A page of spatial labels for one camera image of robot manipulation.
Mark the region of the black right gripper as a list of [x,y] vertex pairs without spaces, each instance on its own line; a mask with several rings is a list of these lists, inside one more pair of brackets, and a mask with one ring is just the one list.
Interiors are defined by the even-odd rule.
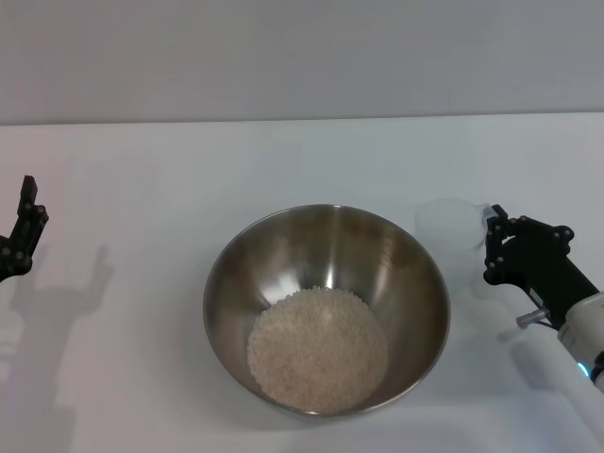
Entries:
[[551,325],[563,325],[572,307],[599,292],[568,258],[575,237],[569,226],[551,226],[526,215],[508,220],[498,204],[488,205],[483,219],[485,281],[520,288],[547,312]]

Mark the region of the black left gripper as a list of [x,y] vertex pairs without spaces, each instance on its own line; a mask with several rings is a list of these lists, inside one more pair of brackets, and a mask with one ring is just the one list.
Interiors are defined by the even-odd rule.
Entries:
[[0,281],[25,275],[33,265],[33,255],[49,216],[36,203],[38,186],[33,176],[25,176],[20,192],[17,221],[9,238],[0,237]]

